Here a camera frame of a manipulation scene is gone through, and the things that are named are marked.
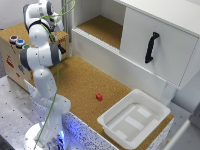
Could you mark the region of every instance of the door handle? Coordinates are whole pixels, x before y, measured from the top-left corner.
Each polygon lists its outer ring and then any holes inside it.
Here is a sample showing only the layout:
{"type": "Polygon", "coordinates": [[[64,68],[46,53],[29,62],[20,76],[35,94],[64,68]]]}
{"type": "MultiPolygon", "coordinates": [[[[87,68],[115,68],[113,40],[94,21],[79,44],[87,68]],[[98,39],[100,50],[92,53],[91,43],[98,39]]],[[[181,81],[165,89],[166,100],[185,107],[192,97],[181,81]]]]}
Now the door handle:
{"type": "Polygon", "coordinates": [[[157,39],[160,35],[156,32],[153,32],[153,36],[151,37],[150,41],[149,41],[149,45],[147,48],[147,53],[146,53],[146,57],[145,57],[145,63],[148,64],[149,62],[151,62],[153,60],[153,57],[151,57],[151,53],[153,50],[153,46],[154,46],[154,40],[157,39]]]}

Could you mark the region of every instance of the cabinet door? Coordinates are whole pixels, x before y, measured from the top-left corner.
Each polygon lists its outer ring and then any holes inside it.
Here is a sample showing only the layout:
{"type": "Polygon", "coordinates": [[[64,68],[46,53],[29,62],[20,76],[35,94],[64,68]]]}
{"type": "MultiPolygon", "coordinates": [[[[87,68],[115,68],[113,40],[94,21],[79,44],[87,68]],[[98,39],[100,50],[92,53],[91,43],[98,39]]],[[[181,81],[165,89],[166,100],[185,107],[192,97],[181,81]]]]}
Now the cabinet door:
{"type": "Polygon", "coordinates": [[[197,41],[191,34],[127,8],[120,54],[179,86],[197,41]],[[153,60],[146,64],[145,56],[154,32],[160,36],[154,40],[153,60]]]}

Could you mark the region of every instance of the cork surface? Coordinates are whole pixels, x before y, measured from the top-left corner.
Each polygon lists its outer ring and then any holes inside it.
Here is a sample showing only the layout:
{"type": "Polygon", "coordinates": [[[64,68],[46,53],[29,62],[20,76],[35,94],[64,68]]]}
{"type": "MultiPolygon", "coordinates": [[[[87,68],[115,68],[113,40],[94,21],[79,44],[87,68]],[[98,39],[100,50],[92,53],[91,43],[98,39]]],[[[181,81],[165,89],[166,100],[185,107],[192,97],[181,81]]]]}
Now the cork surface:
{"type": "Polygon", "coordinates": [[[77,26],[83,31],[120,49],[123,26],[103,16],[98,16],[77,26]]]}
{"type": "MultiPolygon", "coordinates": [[[[31,44],[31,42],[29,40],[28,32],[27,32],[23,22],[0,31],[0,37],[9,43],[10,43],[10,37],[12,35],[18,36],[19,39],[25,40],[25,42],[26,42],[25,44],[29,44],[33,47],[33,45],[31,44]]],[[[64,31],[57,32],[58,39],[61,39],[67,35],[68,34],[64,31]]]]}
{"type": "MultiPolygon", "coordinates": [[[[57,68],[51,68],[51,72],[56,79],[57,68]]],[[[71,101],[70,111],[120,150],[123,150],[104,133],[102,126],[97,122],[97,118],[131,92],[131,89],[77,56],[59,64],[59,75],[58,94],[71,101]],[[102,101],[96,100],[98,93],[103,95],[102,101]]],[[[173,116],[169,115],[137,150],[145,150],[172,119],[173,116]]]]}

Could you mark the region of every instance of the cable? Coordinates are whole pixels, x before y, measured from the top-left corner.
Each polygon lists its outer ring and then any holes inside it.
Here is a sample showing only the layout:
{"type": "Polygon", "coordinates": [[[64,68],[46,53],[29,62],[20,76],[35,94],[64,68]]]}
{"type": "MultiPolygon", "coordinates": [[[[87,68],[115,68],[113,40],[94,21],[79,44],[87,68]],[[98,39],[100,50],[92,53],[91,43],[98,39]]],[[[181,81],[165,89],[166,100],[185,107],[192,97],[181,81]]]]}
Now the cable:
{"type": "MultiPolygon", "coordinates": [[[[59,12],[59,15],[54,15],[54,16],[43,16],[43,17],[40,18],[40,20],[41,20],[42,18],[45,18],[45,17],[55,17],[55,16],[58,16],[58,17],[59,17],[59,16],[63,16],[63,15],[65,15],[65,14],[69,13],[70,11],[72,11],[72,9],[74,9],[74,7],[75,7],[75,0],[70,0],[70,1],[68,1],[68,2],[62,7],[61,11],[59,12]],[[62,12],[62,10],[65,8],[65,6],[66,6],[68,3],[72,2],[72,1],[74,1],[73,7],[72,7],[69,11],[65,12],[64,14],[60,14],[60,13],[62,12]]],[[[46,32],[49,34],[49,37],[51,38],[52,43],[54,43],[54,39],[53,39],[51,33],[49,33],[49,30],[48,30],[43,24],[41,24],[41,25],[42,25],[43,28],[46,30],[46,32]]],[[[59,84],[59,66],[57,65],[57,89],[58,89],[58,84],[59,84]]],[[[39,134],[39,137],[38,137],[38,139],[37,139],[37,141],[36,141],[36,144],[35,144],[34,149],[36,148],[36,146],[37,146],[37,144],[38,144],[38,142],[39,142],[39,139],[40,139],[40,137],[41,137],[41,135],[42,135],[42,132],[43,132],[43,130],[44,130],[44,127],[45,127],[45,125],[46,125],[46,123],[47,123],[47,120],[49,119],[49,116],[50,116],[50,114],[51,114],[51,111],[52,111],[53,106],[54,106],[54,103],[55,103],[56,95],[57,95],[57,91],[56,91],[56,93],[55,93],[55,95],[54,95],[53,103],[51,104],[51,108],[50,108],[50,110],[49,110],[49,113],[48,113],[48,115],[47,115],[47,118],[46,118],[46,120],[45,120],[45,123],[44,123],[44,125],[43,125],[43,127],[42,127],[42,130],[41,130],[41,132],[40,132],[40,134],[39,134]]]]}

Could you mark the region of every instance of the blue lid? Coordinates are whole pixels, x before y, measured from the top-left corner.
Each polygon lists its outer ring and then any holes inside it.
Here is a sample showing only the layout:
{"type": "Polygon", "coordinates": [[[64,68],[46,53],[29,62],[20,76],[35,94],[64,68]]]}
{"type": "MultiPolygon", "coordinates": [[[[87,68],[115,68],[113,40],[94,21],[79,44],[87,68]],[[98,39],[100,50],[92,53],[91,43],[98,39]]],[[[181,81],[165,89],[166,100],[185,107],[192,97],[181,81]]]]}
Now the blue lid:
{"type": "Polygon", "coordinates": [[[17,40],[17,43],[24,43],[24,40],[17,40]]]}

